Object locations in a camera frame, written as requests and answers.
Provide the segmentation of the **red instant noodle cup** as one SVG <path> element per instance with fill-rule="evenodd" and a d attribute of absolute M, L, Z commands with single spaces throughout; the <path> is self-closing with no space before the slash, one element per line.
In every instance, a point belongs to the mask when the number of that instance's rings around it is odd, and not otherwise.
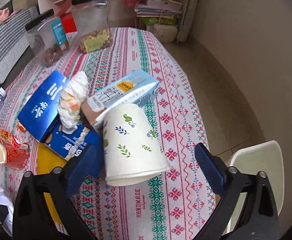
<path fill-rule="evenodd" d="M 29 145 L 19 142 L 12 133 L 0 128 L 0 165 L 21 170 L 29 158 Z"/>

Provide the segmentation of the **tissue with stains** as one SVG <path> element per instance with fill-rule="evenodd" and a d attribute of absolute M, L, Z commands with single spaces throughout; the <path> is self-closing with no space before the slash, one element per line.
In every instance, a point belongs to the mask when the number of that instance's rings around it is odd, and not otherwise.
<path fill-rule="evenodd" d="M 77 72 L 61 91 L 58 114 L 62 124 L 62 131 L 72 134 L 80 121 L 80 107 L 86 99 L 89 82 L 84 71 Z"/>

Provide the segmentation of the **white paper cup leaf print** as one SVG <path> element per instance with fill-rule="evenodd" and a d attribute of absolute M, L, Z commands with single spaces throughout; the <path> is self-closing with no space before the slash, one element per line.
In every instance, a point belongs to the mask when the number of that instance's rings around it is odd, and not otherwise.
<path fill-rule="evenodd" d="M 172 169 L 144 111 L 136 104 L 110 109 L 103 132 L 107 185 L 134 185 Z"/>

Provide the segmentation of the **white trash bin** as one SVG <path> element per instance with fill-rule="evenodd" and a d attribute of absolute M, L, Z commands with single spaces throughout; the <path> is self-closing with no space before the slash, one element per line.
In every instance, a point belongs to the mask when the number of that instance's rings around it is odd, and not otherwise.
<path fill-rule="evenodd" d="M 280 213 L 284 202 L 284 165 L 281 148 L 275 140 L 238 150 L 226 161 L 226 165 L 246 174 L 268 178 L 277 213 Z"/>

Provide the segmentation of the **crumpled white paper ball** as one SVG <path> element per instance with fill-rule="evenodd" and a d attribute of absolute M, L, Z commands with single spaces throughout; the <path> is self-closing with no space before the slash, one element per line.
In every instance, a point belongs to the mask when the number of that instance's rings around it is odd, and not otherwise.
<path fill-rule="evenodd" d="M 14 206 L 11 198 L 8 196 L 7 191 L 2 186 L 0 186 L 0 205 L 6 206 L 8 209 L 8 214 L 3 224 L 4 228 L 8 230 L 10 234 L 12 234 Z"/>

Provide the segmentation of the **yellow plastic bag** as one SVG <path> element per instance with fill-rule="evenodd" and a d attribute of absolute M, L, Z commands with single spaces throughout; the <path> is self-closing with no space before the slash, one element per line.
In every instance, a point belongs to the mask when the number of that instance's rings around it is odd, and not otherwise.
<path fill-rule="evenodd" d="M 47 174 L 53 168 L 60 166 L 64 167 L 67 161 L 50 150 L 46 145 L 38 143 L 38 158 L 37 158 L 37 172 L 38 174 Z M 44 193 L 44 197 L 51 214 L 52 219 L 58 224 L 62 225 L 57 210 L 53 204 L 53 200 L 49 193 Z"/>

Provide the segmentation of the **blue snack wrapper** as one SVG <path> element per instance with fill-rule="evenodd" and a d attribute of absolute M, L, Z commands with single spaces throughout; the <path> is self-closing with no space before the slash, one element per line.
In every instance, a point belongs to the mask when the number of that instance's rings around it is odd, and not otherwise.
<path fill-rule="evenodd" d="M 44 144 L 65 160 L 79 156 L 88 144 L 93 145 L 97 152 L 93 154 L 95 161 L 88 175 L 99 178 L 104 166 L 103 138 L 100 134 L 83 125 L 77 125 L 77 129 L 73 133 L 67 134 L 64 132 L 61 121 L 58 121 Z"/>

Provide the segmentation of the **dark blue carton box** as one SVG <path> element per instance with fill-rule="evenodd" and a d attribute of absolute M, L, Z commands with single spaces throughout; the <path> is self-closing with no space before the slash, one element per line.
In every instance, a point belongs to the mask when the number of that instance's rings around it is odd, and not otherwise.
<path fill-rule="evenodd" d="M 37 88 L 17 119 L 37 141 L 45 142 L 58 120 L 60 93 L 69 79 L 55 70 Z"/>

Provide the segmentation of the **grey sofa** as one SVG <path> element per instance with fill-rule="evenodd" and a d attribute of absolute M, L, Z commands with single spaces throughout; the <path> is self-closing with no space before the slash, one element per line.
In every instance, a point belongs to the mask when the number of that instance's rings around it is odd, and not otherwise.
<path fill-rule="evenodd" d="M 6 89 L 33 58 L 25 38 L 16 42 L 0 61 L 0 87 Z"/>

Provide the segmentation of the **light blue milk carton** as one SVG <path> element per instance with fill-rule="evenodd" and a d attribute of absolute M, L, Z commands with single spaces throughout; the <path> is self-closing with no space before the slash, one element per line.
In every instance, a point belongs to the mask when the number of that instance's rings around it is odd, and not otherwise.
<path fill-rule="evenodd" d="M 81 110 L 95 132 L 101 133 L 105 114 L 113 107 L 135 103 L 143 107 L 158 96 L 159 81 L 138 69 L 86 98 Z"/>

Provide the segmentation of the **grey striped sofa cover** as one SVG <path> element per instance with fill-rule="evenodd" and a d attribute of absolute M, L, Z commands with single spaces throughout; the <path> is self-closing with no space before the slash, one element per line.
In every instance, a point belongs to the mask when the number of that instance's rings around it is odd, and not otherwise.
<path fill-rule="evenodd" d="M 37 7 L 20 10 L 0 25 L 0 61 L 22 38 L 26 38 L 25 25 L 38 16 Z"/>

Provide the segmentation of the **jar with walnuts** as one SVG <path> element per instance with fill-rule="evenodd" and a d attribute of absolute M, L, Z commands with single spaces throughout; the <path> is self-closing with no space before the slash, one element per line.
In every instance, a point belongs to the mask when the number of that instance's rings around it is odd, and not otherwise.
<path fill-rule="evenodd" d="M 53 9 L 41 13 L 25 25 L 26 38 L 39 62 L 50 67 L 69 48 L 61 18 Z"/>

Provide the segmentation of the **red gift box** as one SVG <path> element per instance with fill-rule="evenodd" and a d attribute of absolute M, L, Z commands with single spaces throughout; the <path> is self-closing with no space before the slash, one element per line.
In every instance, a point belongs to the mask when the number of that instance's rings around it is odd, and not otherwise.
<path fill-rule="evenodd" d="M 64 28 L 65 33 L 72 33 L 72 32 L 77 31 L 71 12 L 61 15 L 60 18 L 61 18 L 62 26 Z"/>

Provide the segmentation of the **pink pig plush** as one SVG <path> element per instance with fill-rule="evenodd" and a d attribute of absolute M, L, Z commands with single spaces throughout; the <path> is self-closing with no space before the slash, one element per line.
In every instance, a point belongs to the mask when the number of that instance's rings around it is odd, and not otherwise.
<path fill-rule="evenodd" d="M 4 8 L 0 10 L 0 24 L 6 21 L 10 15 L 11 13 L 9 8 Z"/>

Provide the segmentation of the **pile of books and papers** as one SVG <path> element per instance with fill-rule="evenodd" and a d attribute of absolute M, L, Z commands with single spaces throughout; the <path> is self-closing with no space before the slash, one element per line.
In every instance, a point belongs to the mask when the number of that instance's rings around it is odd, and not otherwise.
<path fill-rule="evenodd" d="M 177 0 L 139 0 L 134 11 L 145 25 L 178 25 L 183 4 Z"/>

